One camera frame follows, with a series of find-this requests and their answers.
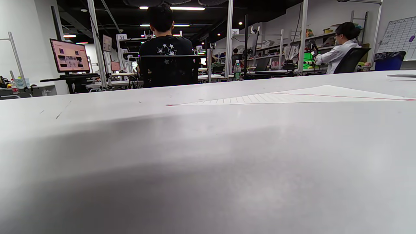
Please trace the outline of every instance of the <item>ceiling pipe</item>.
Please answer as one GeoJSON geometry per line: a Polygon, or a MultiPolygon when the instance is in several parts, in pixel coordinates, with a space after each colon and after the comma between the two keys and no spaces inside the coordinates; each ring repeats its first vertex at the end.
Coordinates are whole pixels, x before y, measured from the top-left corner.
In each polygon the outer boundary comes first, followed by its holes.
{"type": "Polygon", "coordinates": [[[121,34],[121,30],[120,30],[119,26],[117,25],[117,22],[116,22],[116,20],[114,19],[113,15],[111,14],[110,9],[108,8],[107,4],[105,3],[105,1],[104,1],[104,0],[101,0],[101,2],[103,3],[104,8],[105,8],[105,10],[107,11],[108,15],[110,16],[110,18],[113,20],[114,25],[116,26],[116,28],[117,28],[118,32],[121,34]]]}

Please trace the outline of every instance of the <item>cable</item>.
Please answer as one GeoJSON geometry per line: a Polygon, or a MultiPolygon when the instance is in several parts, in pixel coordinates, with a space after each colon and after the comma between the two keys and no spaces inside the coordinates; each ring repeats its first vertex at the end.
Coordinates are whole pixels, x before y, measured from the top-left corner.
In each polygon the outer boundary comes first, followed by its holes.
{"type": "Polygon", "coordinates": [[[292,43],[290,43],[289,54],[287,55],[287,57],[289,57],[290,52],[292,51],[293,42],[295,41],[295,38],[296,38],[296,33],[297,33],[297,29],[299,27],[299,21],[300,21],[300,11],[302,10],[302,3],[303,3],[303,1],[300,3],[299,16],[297,17],[296,31],[295,31],[295,35],[293,36],[292,43]]]}

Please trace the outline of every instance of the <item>black office chair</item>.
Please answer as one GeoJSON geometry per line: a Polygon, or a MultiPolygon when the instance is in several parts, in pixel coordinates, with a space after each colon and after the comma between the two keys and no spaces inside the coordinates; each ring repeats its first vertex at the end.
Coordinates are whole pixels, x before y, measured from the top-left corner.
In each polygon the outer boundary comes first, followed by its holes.
{"type": "Polygon", "coordinates": [[[335,68],[334,74],[354,72],[358,62],[369,50],[371,48],[351,48],[335,68]]]}
{"type": "Polygon", "coordinates": [[[199,55],[142,55],[143,88],[198,84],[199,55]]]}

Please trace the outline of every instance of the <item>table surface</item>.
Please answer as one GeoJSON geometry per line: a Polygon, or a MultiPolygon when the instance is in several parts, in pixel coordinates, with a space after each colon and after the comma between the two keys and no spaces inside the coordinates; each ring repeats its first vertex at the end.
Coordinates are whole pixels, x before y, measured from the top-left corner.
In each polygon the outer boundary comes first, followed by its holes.
{"type": "Polygon", "coordinates": [[[0,101],[0,233],[412,234],[416,102],[166,106],[361,72],[0,101]]]}

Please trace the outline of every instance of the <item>whiteboard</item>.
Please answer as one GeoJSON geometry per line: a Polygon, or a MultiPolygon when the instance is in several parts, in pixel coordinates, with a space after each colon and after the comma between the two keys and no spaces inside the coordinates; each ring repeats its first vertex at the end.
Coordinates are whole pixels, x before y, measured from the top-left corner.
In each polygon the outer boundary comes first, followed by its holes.
{"type": "Polygon", "coordinates": [[[405,60],[416,59],[416,16],[390,21],[377,53],[405,51],[405,60]]]}

